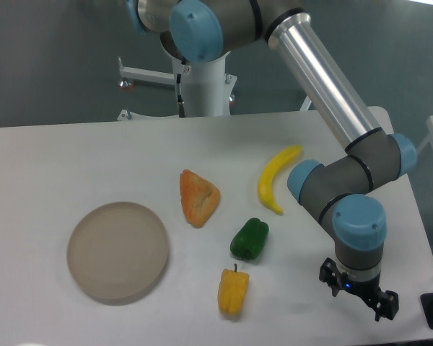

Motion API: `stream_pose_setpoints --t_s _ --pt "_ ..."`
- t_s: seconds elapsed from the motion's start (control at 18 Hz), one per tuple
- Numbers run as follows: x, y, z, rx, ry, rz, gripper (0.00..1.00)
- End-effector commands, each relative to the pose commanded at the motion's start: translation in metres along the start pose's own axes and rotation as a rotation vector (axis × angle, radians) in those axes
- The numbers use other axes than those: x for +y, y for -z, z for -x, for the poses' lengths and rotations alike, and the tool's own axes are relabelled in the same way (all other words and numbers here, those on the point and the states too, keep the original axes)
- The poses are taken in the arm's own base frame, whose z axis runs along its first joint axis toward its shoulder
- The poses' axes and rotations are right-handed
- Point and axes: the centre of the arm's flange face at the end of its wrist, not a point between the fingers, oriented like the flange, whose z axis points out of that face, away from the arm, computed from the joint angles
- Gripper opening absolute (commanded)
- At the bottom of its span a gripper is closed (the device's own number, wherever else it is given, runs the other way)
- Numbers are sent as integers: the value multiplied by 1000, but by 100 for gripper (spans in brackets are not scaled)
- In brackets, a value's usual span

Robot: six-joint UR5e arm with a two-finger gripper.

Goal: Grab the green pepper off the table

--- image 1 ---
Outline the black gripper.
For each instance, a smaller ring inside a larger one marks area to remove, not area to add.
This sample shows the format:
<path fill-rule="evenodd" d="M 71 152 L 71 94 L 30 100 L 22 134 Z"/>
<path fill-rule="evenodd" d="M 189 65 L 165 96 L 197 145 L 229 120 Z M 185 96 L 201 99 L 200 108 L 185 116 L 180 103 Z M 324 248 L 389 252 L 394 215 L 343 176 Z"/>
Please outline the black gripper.
<path fill-rule="evenodd" d="M 371 270 L 352 270 L 338 268 L 336 262 L 327 257 L 320 266 L 319 280 L 330 289 L 333 297 L 341 290 L 358 296 L 375 313 L 375 321 L 394 320 L 399 311 L 398 294 L 391 290 L 380 289 L 380 268 Z"/>

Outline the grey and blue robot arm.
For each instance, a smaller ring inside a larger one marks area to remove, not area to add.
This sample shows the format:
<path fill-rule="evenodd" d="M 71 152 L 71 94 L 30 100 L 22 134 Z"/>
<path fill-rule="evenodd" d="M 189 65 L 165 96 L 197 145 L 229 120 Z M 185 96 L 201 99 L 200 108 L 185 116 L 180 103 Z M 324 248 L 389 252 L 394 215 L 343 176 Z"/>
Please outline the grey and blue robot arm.
<path fill-rule="evenodd" d="M 358 296 L 377 319 L 393 319 L 398 295 L 381 290 L 387 233 L 385 211 L 371 191 L 416 166 L 416 149 L 401 134 L 387 134 L 313 31 L 299 1 L 128 1 L 140 33 L 157 32 L 173 59 L 172 84 L 181 117 L 228 113 L 227 77 L 215 64 L 244 45 L 264 40 L 284 59 L 315 109 L 344 148 L 329 165 L 299 163 L 287 180 L 296 201 L 335 243 L 319 278 L 333 294 Z"/>

